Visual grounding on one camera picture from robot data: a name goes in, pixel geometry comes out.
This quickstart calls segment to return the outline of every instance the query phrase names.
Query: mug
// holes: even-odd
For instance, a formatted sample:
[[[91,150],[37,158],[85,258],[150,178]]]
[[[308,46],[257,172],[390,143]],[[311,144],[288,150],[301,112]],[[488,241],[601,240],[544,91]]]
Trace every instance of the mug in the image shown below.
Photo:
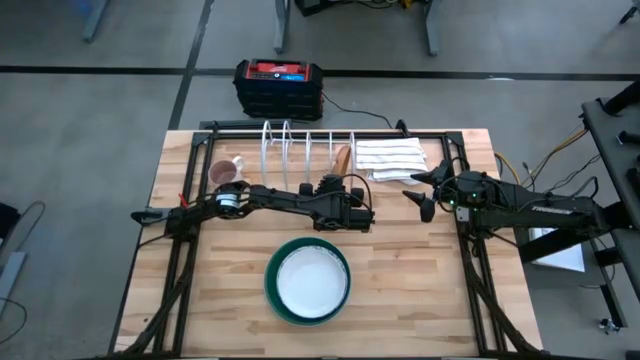
[[[240,181],[242,168],[244,168],[244,161],[241,156],[236,156],[231,161],[217,161],[209,168],[209,181],[217,185]]]

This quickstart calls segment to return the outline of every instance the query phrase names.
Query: gray floor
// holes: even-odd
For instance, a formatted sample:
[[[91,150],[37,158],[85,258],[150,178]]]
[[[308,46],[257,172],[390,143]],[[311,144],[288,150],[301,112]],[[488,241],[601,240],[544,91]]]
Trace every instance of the gray floor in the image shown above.
[[[215,1],[199,67],[274,57],[272,2],[249,1]],[[181,67],[203,3],[112,0],[96,42],[87,45],[80,35],[91,1],[0,0],[0,64]],[[640,73],[640,18],[616,25],[629,5],[447,0],[443,52],[436,59],[426,57],[419,8],[383,12],[349,5],[307,19],[293,9],[290,50],[282,57],[327,68]],[[139,231],[128,214],[149,196],[180,80],[0,74],[0,201],[20,209],[36,199],[47,203],[12,294],[27,306],[29,322],[0,345],[3,359],[70,359],[107,350]],[[495,150],[521,168],[522,161],[537,163],[578,124],[581,102],[627,84],[330,78],[325,91],[343,106],[402,118],[412,128],[489,128]],[[196,77],[180,129],[245,118],[230,78]],[[383,123],[327,104],[324,120],[313,126]],[[595,153],[585,136],[550,161],[538,186],[550,187]],[[597,175],[597,200],[617,200],[602,164],[585,173],[566,191]],[[607,359],[638,349],[640,304],[621,266],[615,285],[630,328],[610,336],[595,327],[607,315],[598,291],[531,288],[545,348]],[[19,320],[7,308],[0,338]]]

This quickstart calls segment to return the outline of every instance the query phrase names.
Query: wooden tabletop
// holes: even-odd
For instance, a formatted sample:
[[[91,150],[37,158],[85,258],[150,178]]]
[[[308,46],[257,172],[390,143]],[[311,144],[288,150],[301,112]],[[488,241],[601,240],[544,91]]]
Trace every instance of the wooden tabletop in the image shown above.
[[[471,168],[498,178],[488,131],[461,131]],[[150,206],[179,205],[177,194],[182,191],[192,134],[167,133]],[[440,140],[423,139],[421,143],[427,166],[433,169],[443,157]],[[334,145],[334,156],[339,148]],[[212,162],[235,156],[242,156],[246,162],[244,180],[264,183],[259,140],[216,141]],[[196,167],[194,191],[202,158]],[[305,145],[292,145],[289,159],[289,191],[295,192],[306,180]],[[267,164],[267,186],[284,190],[280,145],[269,148]],[[328,146],[314,145],[311,182],[317,185],[328,169]],[[203,223],[182,355],[477,355],[453,216],[437,209],[432,223],[420,222],[418,208],[401,191],[430,194],[432,189],[427,185],[406,186],[397,181],[369,185],[376,223],[367,234],[316,232],[307,217],[268,210],[242,220]],[[148,227],[141,241],[162,231],[163,225]],[[513,239],[510,230],[500,234]],[[352,271],[347,305],[336,318],[317,327],[294,326],[280,320],[269,308],[263,291],[264,270],[271,255],[285,242],[302,236],[321,237],[336,245]],[[158,309],[170,248],[171,240],[161,240],[137,254],[115,350],[131,344]],[[487,248],[498,302],[526,339],[541,347],[517,249],[496,240],[489,240]],[[168,345],[173,338],[173,316],[165,341]],[[483,318],[491,348],[495,340],[484,306]]]

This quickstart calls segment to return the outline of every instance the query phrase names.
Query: white dish rack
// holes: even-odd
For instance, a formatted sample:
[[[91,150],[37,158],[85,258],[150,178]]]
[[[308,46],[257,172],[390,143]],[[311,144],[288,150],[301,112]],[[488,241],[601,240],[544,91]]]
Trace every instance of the white dish rack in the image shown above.
[[[284,187],[285,191],[289,191],[289,181],[288,181],[288,158],[289,158],[289,149],[291,145],[294,143],[304,143],[305,144],[305,170],[307,173],[307,183],[311,182],[311,150],[313,148],[313,144],[328,144],[329,145],[329,162],[328,162],[328,171],[331,171],[333,168],[333,145],[334,144],[349,144],[351,147],[351,172],[353,173],[356,169],[356,137],[353,132],[349,134],[349,140],[334,140],[333,133],[329,131],[329,139],[327,140],[314,140],[311,136],[311,132],[307,131],[305,139],[294,139],[291,131],[291,126],[288,121],[285,121],[282,125],[282,133],[276,133],[274,136],[274,132],[271,129],[271,123],[269,121],[264,122],[264,126],[262,127],[262,147],[261,147],[261,169],[262,169],[262,184],[264,186],[268,185],[267,179],[267,151],[270,146],[273,146],[276,143],[281,143],[282,145],[282,176],[284,177]],[[351,177],[350,187],[353,187],[353,177]]]

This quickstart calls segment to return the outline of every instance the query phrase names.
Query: folded towel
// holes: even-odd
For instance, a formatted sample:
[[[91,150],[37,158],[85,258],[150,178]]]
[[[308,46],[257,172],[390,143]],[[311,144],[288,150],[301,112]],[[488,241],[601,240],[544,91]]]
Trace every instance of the folded towel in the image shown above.
[[[410,176],[427,171],[426,159],[418,138],[356,142],[356,167],[369,170],[367,178],[372,181],[400,180],[408,185],[419,184]]]

